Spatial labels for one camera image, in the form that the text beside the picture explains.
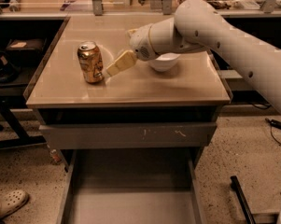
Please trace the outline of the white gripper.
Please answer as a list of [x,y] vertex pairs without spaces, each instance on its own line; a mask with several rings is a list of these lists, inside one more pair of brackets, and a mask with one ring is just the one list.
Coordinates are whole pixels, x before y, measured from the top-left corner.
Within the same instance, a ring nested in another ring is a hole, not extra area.
[[116,58],[105,70],[108,77],[113,77],[120,72],[123,72],[133,67],[137,58],[142,61],[153,59],[153,48],[149,41],[149,30],[151,25],[145,25],[137,29],[127,31],[130,37],[130,47],[132,50],[125,50]]

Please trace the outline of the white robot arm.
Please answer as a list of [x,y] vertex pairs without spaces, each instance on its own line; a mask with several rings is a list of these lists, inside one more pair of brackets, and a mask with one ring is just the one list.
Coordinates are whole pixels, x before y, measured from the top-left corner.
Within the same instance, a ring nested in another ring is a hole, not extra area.
[[109,76],[138,60],[211,49],[281,114],[281,49],[233,27],[205,1],[187,0],[172,18],[132,29],[129,36],[131,48],[107,67]]

